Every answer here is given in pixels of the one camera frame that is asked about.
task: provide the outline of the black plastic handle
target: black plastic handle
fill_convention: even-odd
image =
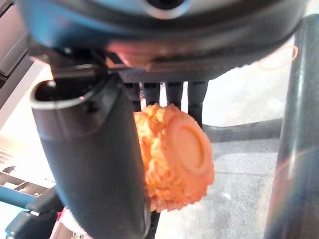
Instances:
[[[31,95],[62,202],[94,239],[142,239],[150,225],[131,102],[107,81],[42,82]]]

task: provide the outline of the gray metal pole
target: gray metal pole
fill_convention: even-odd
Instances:
[[[319,238],[319,15],[304,18],[295,44],[264,239]]]

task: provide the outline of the black plastic housing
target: black plastic housing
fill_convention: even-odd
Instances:
[[[42,82],[31,103],[59,197],[84,230],[94,239],[144,238],[150,225],[144,166],[119,76]]]

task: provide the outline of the orange cap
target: orange cap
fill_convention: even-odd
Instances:
[[[197,122],[174,105],[134,113],[151,210],[181,209],[214,181],[212,147]]]

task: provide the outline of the metal tube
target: metal tube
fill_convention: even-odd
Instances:
[[[264,239],[319,235],[319,15],[296,32],[286,112]]]
[[[283,119],[272,119],[226,127],[203,124],[203,130],[212,143],[279,138],[282,122]]]

